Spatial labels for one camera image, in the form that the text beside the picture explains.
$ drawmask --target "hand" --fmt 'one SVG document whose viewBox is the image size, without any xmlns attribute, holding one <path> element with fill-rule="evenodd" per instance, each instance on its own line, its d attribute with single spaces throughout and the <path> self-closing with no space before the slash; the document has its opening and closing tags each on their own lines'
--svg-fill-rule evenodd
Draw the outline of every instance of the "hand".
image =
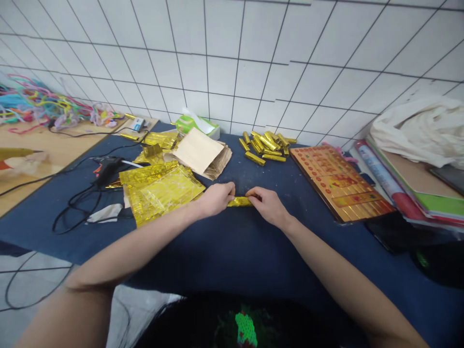
<svg viewBox="0 0 464 348">
<path fill-rule="evenodd" d="M 200 211 L 200 218 L 219 214 L 230 201 L 235 199 L 235 184 L 214 184 L 210 186 L 195 203 Z"/>
<path fill-rule="evenodd" d="M 245 196 L 248 197 L 251 204 L 255 206 L 267 222 L 281 230 L 284 229 L 291 215 L 285 209 L 275 191 L 255 187 L 248 191 Z"/>
</svg>

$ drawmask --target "ornate red and gold paper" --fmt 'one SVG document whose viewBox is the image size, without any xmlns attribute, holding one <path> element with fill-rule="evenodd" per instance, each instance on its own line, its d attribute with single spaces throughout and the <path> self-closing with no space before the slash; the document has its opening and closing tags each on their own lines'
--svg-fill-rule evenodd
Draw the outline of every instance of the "ornate red and gold paper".
<svg viewBox="0 0 464 348">
<path fill-rule="evenodd" d="M 395 211 L 332 146 L 291 148 L 290 153 L 339 222 Z"/>
</svg>

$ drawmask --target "forearm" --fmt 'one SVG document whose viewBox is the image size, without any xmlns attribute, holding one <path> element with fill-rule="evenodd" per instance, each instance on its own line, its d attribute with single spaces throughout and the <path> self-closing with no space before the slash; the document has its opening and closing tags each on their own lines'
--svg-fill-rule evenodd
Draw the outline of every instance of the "forearm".
<svg viewBox="0 0 464 348">
<path fill-rule="evenodd" d="M 369 279 L 296 218 L 290 217 L 283 231 L 333 299 L 366 331 L 371 343 L 380 347 L 384 338 L 396 337 L 413 347 L 427 347 Z"/>
<path fill-rule="evenodd" d="M 72 273 L 72 289 L 102 287 L 112 290 L 145 266 L 160 250 L 193 222 L 202 218 L 195 202 L 163 215 L 112 243 Z"/>
</svg>

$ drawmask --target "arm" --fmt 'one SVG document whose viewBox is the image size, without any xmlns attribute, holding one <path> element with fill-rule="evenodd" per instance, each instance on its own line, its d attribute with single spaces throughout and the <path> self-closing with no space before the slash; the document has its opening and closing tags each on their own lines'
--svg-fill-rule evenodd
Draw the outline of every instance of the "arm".
<svg viewBox="0 0 464 348">
<path fill-rule="evenodd" d="M 376 348 L 428 347 L 396 306 L 360 271 L 307 229 L 274 191 L 247 194 L 264 219 L 280 228 L 333 299 L 365 331 Z"/>
<path fill-rule="evenodd" d="M 115 287 L 193 222 L 220 213 L 235 185 L 215 184 L 195 202 L 125 235 L 72 273 L 39 310 L 17 348 L 104 348 Z"/>
</svg>

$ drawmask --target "stack of gold foil paper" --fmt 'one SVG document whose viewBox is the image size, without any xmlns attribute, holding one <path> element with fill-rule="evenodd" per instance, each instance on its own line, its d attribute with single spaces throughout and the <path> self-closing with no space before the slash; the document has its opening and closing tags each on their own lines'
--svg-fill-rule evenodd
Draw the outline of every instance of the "stack of gold foil paper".
<svg viewBox="0 0 464 348">
<path fill-rule="evenodd" d="M 290 153 L 339 222 L 364 220 L 395 211 L 334 147 L 293 148 Z"/>
<path fill-rule="evenodd" d="M 137 227 L 194 200 L 205 189 L 190 168 L 177 161 L 121 172 L 119 178 L 127 188 Z"/>
<path fill-rule="evenodd" d="M 145 146 L 139 156 L 132 162 L 149 163 L 151 165 L 164 163 L 163 149 L 159 144 Z"/>
<path fill-rule="evenodd" d="M 143 143 L 147 145 L 159 144 L 163 149 L 172 149 L 178 140 L 177 132 L 155 133 L 150 132 L 146 135 Z"/>
</svg>

